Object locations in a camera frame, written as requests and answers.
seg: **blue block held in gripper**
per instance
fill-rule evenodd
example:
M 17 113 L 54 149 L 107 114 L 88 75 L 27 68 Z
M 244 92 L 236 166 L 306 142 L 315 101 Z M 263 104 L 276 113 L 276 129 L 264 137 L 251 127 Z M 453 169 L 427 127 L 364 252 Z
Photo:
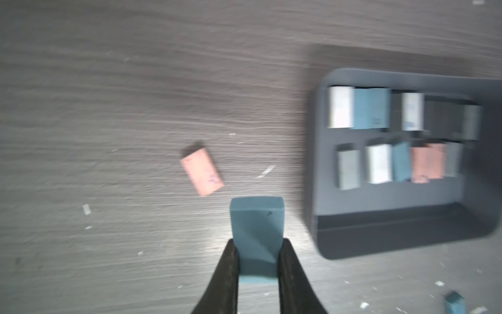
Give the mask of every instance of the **blue block held in gripper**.
M 277 283 L 283 244 L 284 200 L 275 196 L 236 197 L 230 202 L 240 283 Z

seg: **gray wood grain surface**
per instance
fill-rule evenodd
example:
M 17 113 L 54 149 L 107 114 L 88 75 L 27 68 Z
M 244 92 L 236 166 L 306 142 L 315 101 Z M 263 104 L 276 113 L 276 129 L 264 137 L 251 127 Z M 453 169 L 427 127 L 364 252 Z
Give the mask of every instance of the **gray wood grain surface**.
M 230 200 L 260 194 L 285 199 L 285 236 L 330 313 L 443 313 L 451 289 L 469 310 L 500 312 L 501 232 L 328 261 L 301 218 L 305 99 L 322 75 L 362 66 L 500 77 L 500 2 L 0 8 L 2 313 L 188 313 L 231 237 Z M 179 162 L 194 143 L 226 183 L 206 198 Z M 239 311 L 278 313 L 278 300 L 276 286 L 242 285 Z

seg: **paper scrap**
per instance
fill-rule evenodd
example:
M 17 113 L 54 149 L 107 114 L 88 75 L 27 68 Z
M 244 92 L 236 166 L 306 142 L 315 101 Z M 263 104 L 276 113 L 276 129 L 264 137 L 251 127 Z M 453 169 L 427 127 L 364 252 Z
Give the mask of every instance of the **paper scrap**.
M 264 176 L 267 175 L 267 173 L 269 173 L 270 171 L 272 171 L 274 168 L 275 168 L 275 165 L 274 166 L 269 166 L 267 169 L 265 169 L 264 172 L 262 172 L 259 176 L 257 176 L 256 179 L 263 178 Z
M 225 186 L 205 148 L 183 158 L 181 164 L 201 197 L 208 196 Z
M 487 308 L 485 308 L 484 306 L 479 306 L 479 307 L 477 307 L 477 308 L 473 309 L 473 310 L 470 312 L 470 314 L 481 314 L 481 313 L 486 312 L 487 310 L 488 310 L 488 309 L 487 309 Z
M 86 216 L 91 214 L 91 209 L 89 208 L 89 204 L 85 204 L 84 206 L 82 206 L 82 208 L 84 209 L 84 214 Z

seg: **white debris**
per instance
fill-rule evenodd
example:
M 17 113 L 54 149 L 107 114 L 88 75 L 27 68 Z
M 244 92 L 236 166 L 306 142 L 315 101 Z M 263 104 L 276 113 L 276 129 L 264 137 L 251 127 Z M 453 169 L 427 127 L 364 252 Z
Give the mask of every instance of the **white debris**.
M 274 168 L 275 168 L 275 165 L 274 166 L 269 166 L 267 169 L 265 169 L 264 172 L 262 172 L 259 176 L 257 176 L 256 179 L 263 178 L 264 176 L 267 175 L 267 173 L 269 173 L 270 171 L 272 171 Z
M 84 206 L 82 206 L 82 208 L 84 209 L 84 214 L 86 216 L 91 214 L 91 209 L 89 208 L 89 204 L 85 204 Z
M 477 308 L 473 309 L 473 310 L 470 312 L 470 314 L 481 314 L 481 313 L 486 312 L 487 310 L 488 310 L 488 309 L 487 309 L 487 308 L 485 308 L 484 306 L 479 306 L 479 307 L 477 307 Z

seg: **gray block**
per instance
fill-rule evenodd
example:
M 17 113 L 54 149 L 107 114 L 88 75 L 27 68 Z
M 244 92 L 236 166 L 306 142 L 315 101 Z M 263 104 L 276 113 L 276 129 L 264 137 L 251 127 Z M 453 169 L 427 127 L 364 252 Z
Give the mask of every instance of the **gray block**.
M 350 190 L 360 186 L 360 162 L 358 150 L 338 152 L 338 188 Z
M 421 132 L 423 137 L 435 138 L 436 134 L 436 102 L 427 100 L 424 102 L 424 129 Z
M 464 145 L 455 142 L 446 143 L 445 177 L 456 177 L 460 170 Z
M 403 129 L 403 100 L 401 93 L 391 95 L 391 118 L 388 132 L 399 132 Z
M 464 125 L 462 137 L 465 140 L 477 141 L 482 107 L 475 104 L 464 105 Z

